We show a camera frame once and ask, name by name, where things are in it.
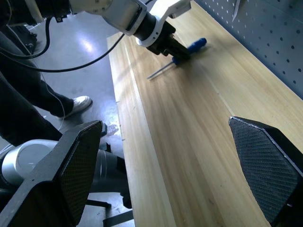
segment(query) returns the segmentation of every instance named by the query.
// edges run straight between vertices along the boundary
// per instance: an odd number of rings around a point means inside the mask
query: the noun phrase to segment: pegboard
[[[303,0],[195,0],[303,99]]]

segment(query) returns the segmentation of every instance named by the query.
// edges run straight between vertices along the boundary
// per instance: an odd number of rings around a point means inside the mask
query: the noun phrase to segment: concrete floor
[[[102,17],[88,13],[68,16],[63,23],[57,24],[52,20],[51,45],[49,50],[41,57],[35,59],[39,68],[65,69],[75,67],[96,59],[107,51],[106,38],[115,34],[117,30],[108,25]],[[45,25],[40,24],[31,29],[38,34],[40,51],[45,45]],[[85,112],[68,118],[64,121],[61,132],[65,132],[75,125],[102,120],[108,126],[108,134],[101,139],[101,144],[107,142],[111,145],[113,153],[123,157],[123,148],[116,100],[111,78],[109,57],[99,62],[73,72],[44,73],[46,82],[57,92],[69,98],[90,96],[93,105]],[[39,109],[41,115],[59,128],[61,121],[49,112]],[[7,142],[0,140],[0,149]],[[128,211],[122,204],[122,197],[118,193],[92,193],[92,200],[106,201],[112,204],[111,210],[106,214],[104,208],[86,206],[82,215],[80,227],[103,226],[102,220]],[[118,225],[132,227],[134,221]]]

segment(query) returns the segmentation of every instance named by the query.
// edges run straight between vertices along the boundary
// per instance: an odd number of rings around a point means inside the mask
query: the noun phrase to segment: black pants
[[[0,46],[14,54],[22,52],[0,32]],[[20,62],[34,66],[29,60]],[[63,116],[73,108],[73,100],[55,93],[39,72],[27,70],[0,56],[0,136],[14,146],[32,139],[59,140],[62,134],[32,106],[38,106],[52,115]]]

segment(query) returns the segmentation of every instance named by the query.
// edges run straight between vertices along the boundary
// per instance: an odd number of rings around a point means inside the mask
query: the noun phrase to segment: white sneaker
[[[82,110],[85,110],[92,103],[92,100],[88,96],[80,96],[78,98],[74,98],[74,107],[71,112],[68,113],[65,118],[70,117],[73,114],[79,113]]]

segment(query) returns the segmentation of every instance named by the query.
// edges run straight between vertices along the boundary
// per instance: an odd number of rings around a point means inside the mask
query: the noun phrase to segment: wooden workbench
[[[272,125],[303,150],[303,101],[195,2],[169,22],[183,44],[205,37],[207,48],[152,81],[146,77],[171,57],[133,37],[110,54],[136,226],[269,226],[228,120]]]

